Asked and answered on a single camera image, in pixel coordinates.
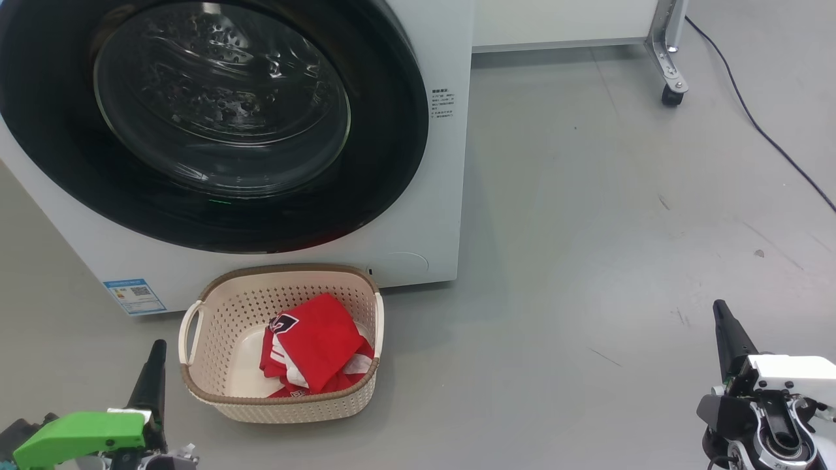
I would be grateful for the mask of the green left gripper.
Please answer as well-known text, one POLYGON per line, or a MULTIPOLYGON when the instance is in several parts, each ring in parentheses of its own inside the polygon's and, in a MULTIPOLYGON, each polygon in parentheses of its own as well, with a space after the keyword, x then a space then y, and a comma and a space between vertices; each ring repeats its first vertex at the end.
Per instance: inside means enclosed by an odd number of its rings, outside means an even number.
POLYGON ((110 470, 138 470, 144 450, 167 452, 166 357, 167 342, 155 340, 126 405, 142 413, 86 411, 53 420, 13 451, 18 470, 55 470, 63 462, 93 453, 110 453, 110 470))

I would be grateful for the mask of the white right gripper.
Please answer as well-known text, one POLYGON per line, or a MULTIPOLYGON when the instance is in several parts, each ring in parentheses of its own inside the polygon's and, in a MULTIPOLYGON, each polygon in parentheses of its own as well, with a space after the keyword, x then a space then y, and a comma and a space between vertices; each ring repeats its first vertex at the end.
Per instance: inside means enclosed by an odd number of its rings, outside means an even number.
POLYGON ((726 394, 788 392, 836 400, 836 364, 818 355, 760 354, 724 300, 713 302, 720 377, 726 394))

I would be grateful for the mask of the red garment with black print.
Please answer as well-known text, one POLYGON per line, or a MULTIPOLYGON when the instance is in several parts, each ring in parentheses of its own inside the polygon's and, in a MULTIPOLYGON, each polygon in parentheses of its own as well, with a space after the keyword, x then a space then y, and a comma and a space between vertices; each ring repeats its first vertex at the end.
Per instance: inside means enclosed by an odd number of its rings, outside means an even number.
POLYGON ((312 392, 342 371, 366 339, 343 304, 327 292, 278 313, 266 327, 312 392))

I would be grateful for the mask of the black round glass washer door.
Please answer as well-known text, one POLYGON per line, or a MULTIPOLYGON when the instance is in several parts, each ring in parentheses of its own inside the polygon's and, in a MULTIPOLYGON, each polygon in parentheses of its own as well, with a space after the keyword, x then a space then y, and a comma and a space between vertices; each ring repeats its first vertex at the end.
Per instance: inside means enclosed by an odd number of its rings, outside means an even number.
POLYGON ((387 0, 0 0, 0 116, 87 209, 236 254, 372 222, 429 134, 387 0))

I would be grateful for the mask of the cream perforated laundry basket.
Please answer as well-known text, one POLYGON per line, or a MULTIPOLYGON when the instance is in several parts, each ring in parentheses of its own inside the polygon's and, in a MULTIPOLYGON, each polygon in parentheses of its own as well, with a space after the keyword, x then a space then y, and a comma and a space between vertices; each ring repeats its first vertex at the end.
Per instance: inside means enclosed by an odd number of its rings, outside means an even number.
POLYGON ((384 342, 384 300, 362 270, 338 264, 244 268, 221 275, 186 311, 178 337, 180 374, 192 396, 238 422, 302 424, 348 418, 371 401, 384 342), (342 392, 275 398, 277 379, 259 371, 264 328, 276 313, 334 295, 373 346, 370 371, 342 392))

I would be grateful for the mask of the white front-load washing machine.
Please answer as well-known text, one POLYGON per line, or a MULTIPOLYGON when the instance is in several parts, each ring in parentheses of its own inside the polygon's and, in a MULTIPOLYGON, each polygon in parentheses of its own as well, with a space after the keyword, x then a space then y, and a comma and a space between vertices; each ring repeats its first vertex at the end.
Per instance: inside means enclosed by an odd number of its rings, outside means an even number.
POLYGON ((379 217, 344 237, 286 253, 188 249, 132 232, 72 199, 25 158, 2 116, 0 159, 105 291, 105 281, 144 279, 167 308, 164 313, 188 309, 200 291, 223 274, 259 266, 352 266, 384 288, 454 280, 462 224, 475 0, 386 2, 415 48, 427 99, 431 89, 449 88, 456 93, 457 109, 447 119, 428 116, 426 149, 406 190, 379 217))

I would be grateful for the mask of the blue energy label sticker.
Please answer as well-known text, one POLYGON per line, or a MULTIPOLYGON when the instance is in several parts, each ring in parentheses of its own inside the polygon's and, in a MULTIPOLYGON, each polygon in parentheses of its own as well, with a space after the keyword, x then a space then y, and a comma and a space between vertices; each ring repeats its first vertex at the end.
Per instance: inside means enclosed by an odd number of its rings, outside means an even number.
POLYGON ((104 281, 103 285, 128 315, 167 312, 158 295, 144 279, 104 281))

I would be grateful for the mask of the metal leg with caster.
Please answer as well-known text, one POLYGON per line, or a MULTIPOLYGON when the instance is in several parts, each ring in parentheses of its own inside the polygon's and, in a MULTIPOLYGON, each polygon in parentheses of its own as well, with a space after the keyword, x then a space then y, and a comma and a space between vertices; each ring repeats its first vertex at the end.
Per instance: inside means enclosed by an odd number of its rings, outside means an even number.
POLYGON ((665 87, 661 103, 666 107, 678 107, 688 91, 688 84, 674 63, 674 53, 680 48, 682 27, 686 23, 686 10, 690 0, 656 0, 656 10, 644 45, 656 60, 656 66, 665 87))

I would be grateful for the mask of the small text sticker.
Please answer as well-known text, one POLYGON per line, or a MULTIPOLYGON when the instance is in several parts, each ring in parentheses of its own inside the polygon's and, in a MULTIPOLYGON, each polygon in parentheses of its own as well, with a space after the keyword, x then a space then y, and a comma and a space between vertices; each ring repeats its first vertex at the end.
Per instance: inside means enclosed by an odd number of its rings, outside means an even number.
POLYGON ((430 119, 447 119, 456 113, 456 93, 449 88, 431 89, 428 95, 430 119))

